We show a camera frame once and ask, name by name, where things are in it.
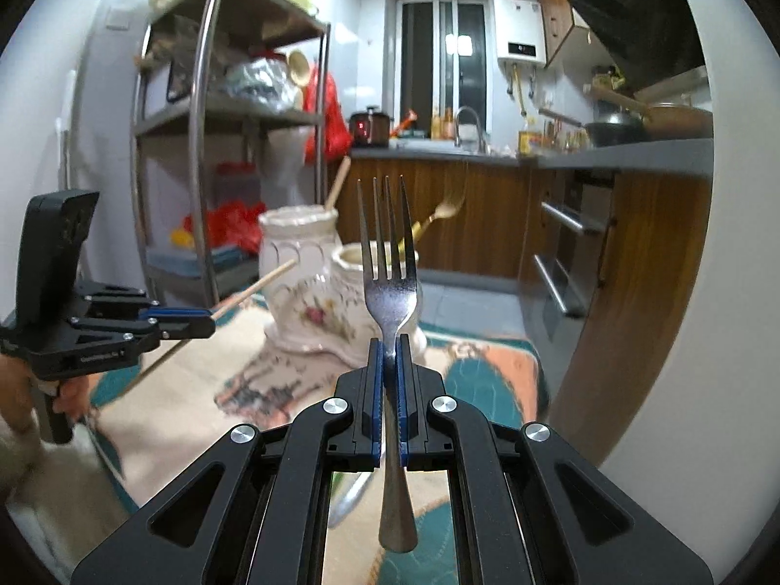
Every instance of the red plastic bag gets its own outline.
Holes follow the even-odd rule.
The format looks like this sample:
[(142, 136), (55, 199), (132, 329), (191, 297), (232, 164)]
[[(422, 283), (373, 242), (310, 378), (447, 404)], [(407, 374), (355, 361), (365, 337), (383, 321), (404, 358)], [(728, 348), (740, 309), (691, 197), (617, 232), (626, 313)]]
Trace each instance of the red plastic bag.
[[(257, 218), (265, 211), (266, 207), (262, 202), (247, 207), (242, 200), (233, 200), (215, 211), (209, 211), (206, 218), (209, 244), (212, 248), (235, 244), (245, 253), (258, 254), (263, 234)], [(191, 233), (192, 225), (192, 216), (188, 215), (184, 218), (182, 227)]]
[[(303, 96), (303, 111), (317, 110), (317, 81), (320, 71), (317, 66), (312, 69), (311, 80)], [(350, 152), (352, 136), (344, 122), (341, 105), (338, 103), (336, 82), (328, 73), (325, 79), (325, 162), (332, 163), (341, 160)], [(306, 143), (306, 164), (313, 165), (316, 161), (317, 143), (312, 134)]]

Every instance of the window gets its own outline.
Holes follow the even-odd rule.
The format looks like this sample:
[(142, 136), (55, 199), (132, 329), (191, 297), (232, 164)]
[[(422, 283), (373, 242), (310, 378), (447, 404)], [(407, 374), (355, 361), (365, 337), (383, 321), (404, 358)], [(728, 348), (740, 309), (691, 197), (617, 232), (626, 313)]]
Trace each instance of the window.
[[(395, 119), (409, 109), (417, 129), (430, 136), (434, 108), (473, 107), (488, 130), (488, 50), (485, 4), (462, 0), (401, 0), (398, 3)], [(474, 123), (471, 114), (462, 123)]]

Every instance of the window pane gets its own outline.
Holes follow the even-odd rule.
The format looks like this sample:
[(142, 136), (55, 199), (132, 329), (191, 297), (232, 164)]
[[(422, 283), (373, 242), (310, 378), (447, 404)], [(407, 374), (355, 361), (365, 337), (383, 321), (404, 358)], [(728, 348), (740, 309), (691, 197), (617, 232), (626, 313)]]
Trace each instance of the window pane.
[(448, 50), (447, 37), (454, 37), (452, 34), (452, 3), (442, 2), (439, 4), (439, 13), (441, 22), (439, 23), (439, 55), (441, 59), (441, 79), (442, 85), (439, 90), (439, 116), (444, 116), (448, 107), (452, 107), (452, 83), (454, 81), (454, 56), (453, 51)]
[(401, 114), (409, 109), (417, 112), (417, 129), (430, 134), (430, 114), (433, 111), (434, 77), (434, 5), (433, 2), (413, 2), (403, 5), (403, 52), (401, 56)]
[[(473, 107), (482, 129), (488, 118), (488, 59), (485, 46), (485, 7), (482, 4), (458, 4), (458, 61), (460, 66), (459, 104)], [(464, 113), (463, 123), (474, 123)]]

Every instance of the faucet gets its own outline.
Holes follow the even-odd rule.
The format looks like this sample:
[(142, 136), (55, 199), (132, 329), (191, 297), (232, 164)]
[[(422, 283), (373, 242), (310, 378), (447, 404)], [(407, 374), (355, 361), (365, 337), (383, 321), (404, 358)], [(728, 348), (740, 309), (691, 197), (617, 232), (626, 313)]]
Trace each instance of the faucet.
[(458, 120), (458, 117), (460, 116), (460, 113), (464, 110), (468, 110), (471, 112), (472, 115), (474, 115), (474, 120), (477, 122), (477, 138), (479, 145), (477, 146), (477, 151), (479, 151), (480, 154), (486, 154), (488, 151), (488, 148), (485, 144), (485, 135), (482, 133), (482, 124), (480, 123), (480, 116), (477, 114), (477, 111), (474, 110), (473, 107), (469, 107), (467, 105), (462, 105), (458, 108), (458, 111), (455, 112), (455, 116), (452, 120), (455, 122), (455, 147), (460, 146), (460, 121)]

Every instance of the window frame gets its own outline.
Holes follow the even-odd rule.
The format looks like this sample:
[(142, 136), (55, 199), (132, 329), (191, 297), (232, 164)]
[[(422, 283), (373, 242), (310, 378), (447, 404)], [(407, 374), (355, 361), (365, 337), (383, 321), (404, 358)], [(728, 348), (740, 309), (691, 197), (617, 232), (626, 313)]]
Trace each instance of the window frame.
[[(485, 12), (485, 125), (482, 126), (483, 130), (490, 134), (493, 131), (493, 60), (495, 51), (493, 44), (494, 28), (493, 28), (493, 10), (489, 0), (397, 0), (395, 1), (395, 72), (393, 76), (393, 112), (396, 122), (403, 120), (401, 115), (401, 64), (403, 60), (403, 5), (409, 3), (430, 2), (434, 7), (434, 31), (433, 37), (431, 37), (431, 44), (433, 48), (433, 85), (432, 85), (432, 107), (438, 108), (441, 106), (441, 91), (442, 91), (442, 59), (441, 59), (441, 42), (439, 40), (441, 34), (441, 19), (440, 15), (442, 2), (451, 2), (455, 6), (452, 8), (452, 32), (458, 37), (458, 5), (459, 4), (480, 4)], [(452, 110), (457, 110), (460, 106), (460, 86), (455, 85), (456, 81), (459, 81), (460, 75), (460, 56), (455, 51), (452, 55)]]

